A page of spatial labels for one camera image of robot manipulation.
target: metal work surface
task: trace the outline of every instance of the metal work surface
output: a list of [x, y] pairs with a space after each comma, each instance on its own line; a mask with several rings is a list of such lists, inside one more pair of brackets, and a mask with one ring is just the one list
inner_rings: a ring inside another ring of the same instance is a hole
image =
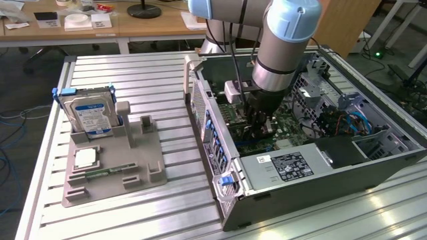
[[[71, 124], [53, 103], [16, 239], [426, 238], [426, 160], [404, 168], [366, 192], [242, 230], [222, 231], [183, 100], [184, 56], [191, 53], [84, 56], [64, 64], [59, 88], [91, 88], [113, 83], [117, 100], [131, 103], [131, 121], [152, 115], [157, 122], [168, 183], [64, 208]], [[355, 71], [347, 63], [342, 64]]]

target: floor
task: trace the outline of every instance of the floor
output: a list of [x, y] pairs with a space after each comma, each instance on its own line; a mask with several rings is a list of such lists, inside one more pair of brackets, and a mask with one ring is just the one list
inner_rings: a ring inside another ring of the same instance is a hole
[[[374, 17], [366, 27], [368, 33], [374, 33], [384, 15]], [[399, 22], [392, 21], [387, 27], [380, 40], [384, 40], [395, 28]], [[386, 55], [380, 62], [387, 64], [396, 64], [402, 69], [411, 74], [412, 69], [407, 67], [407, 64], [418, 54], [418, 51], [423, 48], [427, 43], [427, 36], [418, 33], [415, 30], [408, 28], [404, 31], [403, 36], [398, 40], [394, 46], [395, 55]], [[189, 41], [189, 46], [199, 47], [201, 45], [200, 40]], [[372, 52], [382, 46], [382, 41], [378, 41], [372, 48]], [[157, 42], [156, 49], [152, 48], [149, 42], [139, 42], [131, 45], [131, 53], [145, 53], [145, 52], [167, 52], [185, 50], [184, 42], [180, 41], [180, 45], [176, 41], [161, 41]], [[76, 56], [89, 55], [109, 55], [119, 54], [119, 47], [113, 43], [100, 44], [100, 49], [95, 51], [89, 44], [64, 46], [64, 50]], [[59, 76], [61, 73], [63, 56], [56, 52], [49, 52], [37, 62], [32, 65], [35, 74], [25, 75], [23, 73], [21, 64], [25, 59], [33, 54], [39, 48], [29, 47], [29, 53], [21, 54], [17, 48], [9, 48], [8, 52], [0, 56], [0, 112], [7, 110], [24, 110], [35, 106], [48, 105], [52, 103], [51, 89], [56, 87]], [[5, 52], [5, 48], [0, 48], [0, 55]], [[350, 64], [363, 74], [380, 68], [382, 66], [364, 59], [359, 54], [351, 54], [347, 58]], [[392, 76], [387, 75], [387, 69], [376, 71], [370, 74], [370, 77], [383, 83], [390, 83], [394, 79]], [[423, 71], [419, 78], [422, 81], [427, 80], [427, 69]], [[19, 112], [9, 112], [8, 116], [16, 115]], [[49, 108], [41, 108], [32, 111], [28, 117], [43, 116], [49, 113]], [[21, 124], [21, 118], [7, 121], [9, 124]], [[0, 215], [0, 240], [9, 240], [15, 238], [16, 229], [20, 221], [21, 211], [24, 207], [25, 195], [31, 184], [31, 178], [33, 173], [33, 167], [37, 160], [39, 148], [43, 141], [43, 135], [45, 130], [48, 118], [29, 119], [25, 122], [27, 133], [21, 140], [7, 149], [9, 160], [13, 162], [16, 172], [19, 176], [19, 182], [21, 186], [21, 198], [17, 204], [12, 207], [4, 215]], [[16, 126], [0, 125], [0, 139], [11, 134], [16, 129]], [[7, 171], [0, 171], [0, 181], [5, 178]], [[0, 213], [8, 208], [11, 203], [19, 196], [17, 181], [11, 174], [4, 185], [0, 187]]]

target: motherboard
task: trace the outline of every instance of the motherboard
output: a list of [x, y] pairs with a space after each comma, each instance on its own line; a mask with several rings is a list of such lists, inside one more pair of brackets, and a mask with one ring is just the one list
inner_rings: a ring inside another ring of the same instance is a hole
[[250, 126], [246, 121], [242, 104], [226, 103], [219, 104], [218, 106], [242, 157], [296, 147], [306, 144], [310, 140], [307, 134], [302, 130], [299, 121], [290, 113], [286, 103], [282, 104], [272, 116], [272, 123], [276, 126], [274, 136], [250, 141], [242, 140], [244, 129]]

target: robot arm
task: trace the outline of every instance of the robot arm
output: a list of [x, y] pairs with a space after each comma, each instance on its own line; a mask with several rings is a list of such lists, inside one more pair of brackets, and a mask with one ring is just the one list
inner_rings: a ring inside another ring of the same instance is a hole
[[266, 126], [283, 101], [315, 34], [322, 5], [318, 0], [188, 0], [188, 8], [193, 15], [208, 20], [263, 27], [252, 72], [259, 90], [250, 93], [246, 105], [254, 135]]

